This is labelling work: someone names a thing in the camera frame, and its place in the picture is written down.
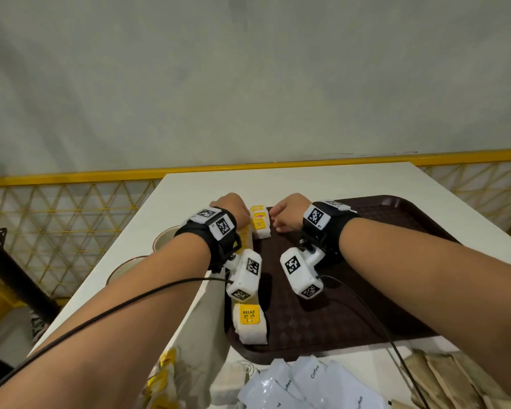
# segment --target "brown plastic tray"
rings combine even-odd
[[[405,199],[380,195],[340,201],[356,209],[364,218],[457,242]],[[312,300],[304,300],[293,292],[279,258],[288,248],[298,247],[299,239],[299,233],[279,234],[272,228],[271,238],[254,240],[254,249],[263,259],[259,303],[265,312],[269,343],[264,346],[240,343],[231,321],[231,299],[225,295],[225,332],[232,347],[250,362],[270,364],[275,358],[291,361],[317,352],[387,342],[370,313],[337,282],[323,280],[323,293]],[[388,327],[395,340],[436,335],[366,282],[345,261],[334,266],[327,266],[325,262],[326,259],[317,265],[318,273],[339,278],[355,290]]]

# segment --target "wrist-mounted device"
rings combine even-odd
[[[301,231],[310,243],[327,253],[339,253],[339,237],[344,226],[358,213],[346,204],[326,199],[313,202],[303,214]]]
[[[174,236],[184,232],[196,234],[206,242],[211,253],[208,269],[213,273],[219,273],[225,261],[242,247],[235,217],[216,206],[207,206],[189,217]]]

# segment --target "cup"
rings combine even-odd
[[[131,258],[130,260],[125,261],[118,268],[116,268],[112,274],[110,274],[110,276],[108,277],[108,280],[106,281],[106,285],[108,285],[110,281],[115,280],[118,277],[121,277],[123,274],[125,274],[127,271],[129,271],[132,267],[134,267],[136,264],[138,264],[140,261],[142,261],[146,257],[147,257],[147,255],[143,255],[143,256]]]
[[[154,251],[159,251],[159,249],[163,248],[164,245],[174,238],[174,234],[180,228],[179,225],[175,227],[170,227],[169,229],[165,229],[162,233],[160,233],[154,241],[153,249]]]

